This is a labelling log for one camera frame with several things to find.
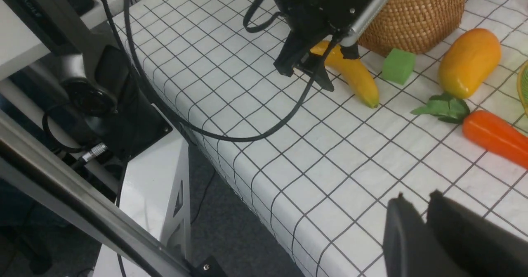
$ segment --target cable connector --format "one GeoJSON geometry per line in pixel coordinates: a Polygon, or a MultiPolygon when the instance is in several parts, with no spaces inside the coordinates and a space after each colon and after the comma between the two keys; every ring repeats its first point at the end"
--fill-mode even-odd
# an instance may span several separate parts
{"type": "Polygon", "coordinates": [[[90,151],[88,151],[87,153],[84,153],[83,156],[79,157],[77,161],[74,164],[72,164],[71,168],[73,168],[73,170],[77,170],[78,168],[81,168],[85,164],[92,161],[94,158],[103,154],[105,151],[107,151],[107,149],[108,147],[106,147],[106,145],[104,145],[103,143],[97,144],[95,147],[90,149],[90,151]]]}

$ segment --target toy carrot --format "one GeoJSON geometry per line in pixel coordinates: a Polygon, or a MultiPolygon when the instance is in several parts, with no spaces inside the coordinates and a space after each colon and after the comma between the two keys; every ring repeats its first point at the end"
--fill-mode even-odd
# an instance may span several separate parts
{"type": "Polygon", "coordinates": [[[493,113],[483,110],[471,113],[464,100],[447,93],[432,96],[426,106],[411,113],[433,115],[440,121],[460,123],[468,140],[528,169],[528,137],[493,113]]]}

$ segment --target orange carrot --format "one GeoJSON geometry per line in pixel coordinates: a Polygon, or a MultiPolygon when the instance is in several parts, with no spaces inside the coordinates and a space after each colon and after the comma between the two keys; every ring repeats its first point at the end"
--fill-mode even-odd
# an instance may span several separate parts
{"type": "Polygon", "coordinates": [[[464,136],[487,151],[528,169],[528,137],[488,111],[475,111],[464,119],[464,136]]]}

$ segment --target green leaf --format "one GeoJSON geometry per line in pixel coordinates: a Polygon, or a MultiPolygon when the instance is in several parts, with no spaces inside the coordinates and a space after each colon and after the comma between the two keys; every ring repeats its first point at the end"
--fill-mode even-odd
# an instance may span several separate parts
{"type": "Polygon", "coordinates": [[[464,121],[459,120],[457,118],[453,117],[438,117],[439,121],[446,122],[446,123],[453,123],[453,124],[462,124],[464,121]]]}
{"type": "Polygon", "coordinates": [[[449,113],[449,102],[441,100],[430,100],[426,106],[417,108],[411,112],[414,115],[448,115],[449,113]]]}
{"type": "Polygon", "coordinates": [[[425,106],[411,111],[413,115],[432,115],[447,123],[462,123],[470,113],[466,102],[451,96],[449,93],[432,96],[425,106]]]}
{"type": "Polygon", "coordinates": [[[442,100],[444,102],[449,102],[453,99],[453,96],[451,96],[449,93],[444,92],[441,95],[438,96],[432,96],[429,98],[429,100],[442,100]]]}

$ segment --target metal connector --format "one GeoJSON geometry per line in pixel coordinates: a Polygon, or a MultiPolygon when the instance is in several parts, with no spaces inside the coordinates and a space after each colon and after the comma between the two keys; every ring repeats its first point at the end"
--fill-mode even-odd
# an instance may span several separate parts
{"type": "Polygon", "coordinates": [[[81,156],[81,160],[82,160],[83,164],[89,163],[94,158],[100,156],[105,151],[107,151],[107,149],[108,148],[103,143],[97,144],[94,148],[90,149],[90,151],[88,151],[83,156],[81,156]]]}

